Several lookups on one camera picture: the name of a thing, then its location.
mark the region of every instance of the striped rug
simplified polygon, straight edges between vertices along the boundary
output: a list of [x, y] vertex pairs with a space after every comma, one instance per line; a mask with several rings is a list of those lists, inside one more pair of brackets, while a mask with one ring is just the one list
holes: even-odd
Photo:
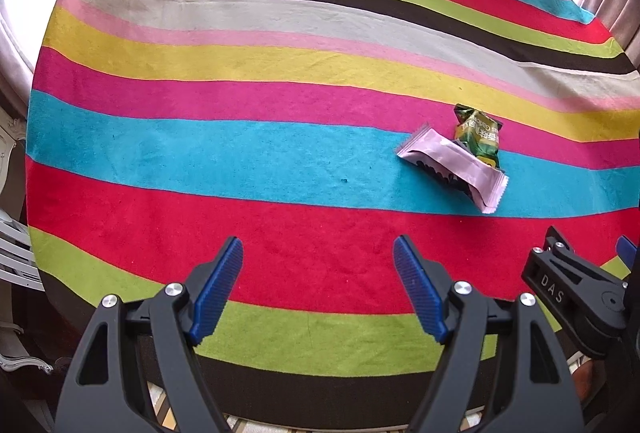
[[[550, 224], [609, 261], [637, 235], [639, 92], [571, 0], [58, 0], [28, 123], [34, 252], [82, 327], [104, 294], [151, 296], [239, 236], [244, 269], [198, 349], [223, 411], [406, 424], [440, 349], [393, 239], [505, 299]], [[455, 103], [504, 122], [489, 217], [394, 155], [426, 121], [451, 136]]]

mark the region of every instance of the white stripe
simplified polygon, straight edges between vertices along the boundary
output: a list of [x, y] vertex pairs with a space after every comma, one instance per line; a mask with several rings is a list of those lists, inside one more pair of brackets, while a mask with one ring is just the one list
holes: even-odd
[[137, 25], [264, 30], [374, 43], [480, 71], [553, 99], [640, 96], [640, 74], [521, 63], [456, 36], [372, 12], [306, 0], [82, 0]]

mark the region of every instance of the pink stripe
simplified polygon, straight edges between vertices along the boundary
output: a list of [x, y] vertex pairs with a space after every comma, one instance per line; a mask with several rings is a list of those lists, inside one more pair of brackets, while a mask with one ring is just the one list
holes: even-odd
[[480, 83], [512, 96], [545, 106], [555, 112], [595, 112], [599, 110], [629, 110], [640, 108], [640, 97], [548, 98], [527, 89], [494, 78], [480, 71], [447, 63], [427, 56], [398, 50], [384, 45], [328, 38], [292, 32], [245, 30], [171, 30], [136, 25], [97, 9], [83, 0], [58, 0], [78, 20], [118, 38], [164, 45], [238, 45], [294, 47], [339, 52], [355, 56], [396, 61], [448, 76]]
[[[33, 88], [74, 106], [139, 119], [340, 124], [410, 133], [425, 121], [453, 134], [451, 105], [356, 87], [306, 83], [146, 81], [104, 74], [43, 47]], [[579, 143], [514, 121], [500, 148], [589, 169], [638, 166], [638, 141]]]

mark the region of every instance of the light pink stripe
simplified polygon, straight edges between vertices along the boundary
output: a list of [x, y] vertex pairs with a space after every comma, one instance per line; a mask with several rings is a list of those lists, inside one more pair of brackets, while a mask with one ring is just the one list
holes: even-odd
[[171, 30], [128, 22], [83, 0], [58, 0], [78, 20], [118, 38], [164, 45], [275, 46], [324, 50], [412, 65], [500, 90], [555, 112], [596, 112], [640, 108], [640, 97], [548, 98], [480, 71], [374, 43], [292, 32], [245, 30]]

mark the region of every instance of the snack wrapper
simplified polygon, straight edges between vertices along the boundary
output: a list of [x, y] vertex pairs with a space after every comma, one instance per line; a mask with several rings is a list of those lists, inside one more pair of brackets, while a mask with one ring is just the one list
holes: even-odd
[[500, 168], [498, 162], [498, 131], [502, 127], [500, 121], [489, 117], [486, 113], [465, 105], [456, 105], [453, 112], [458, 118], [454, 139], [462, 143], [469, 153], [482, 162]]
[[465, 192], [484, 214], [495, 212], [509, 182], [503, 171], [441, 136], [428, 123], [411, 134], [396, 149], [396, 155]]

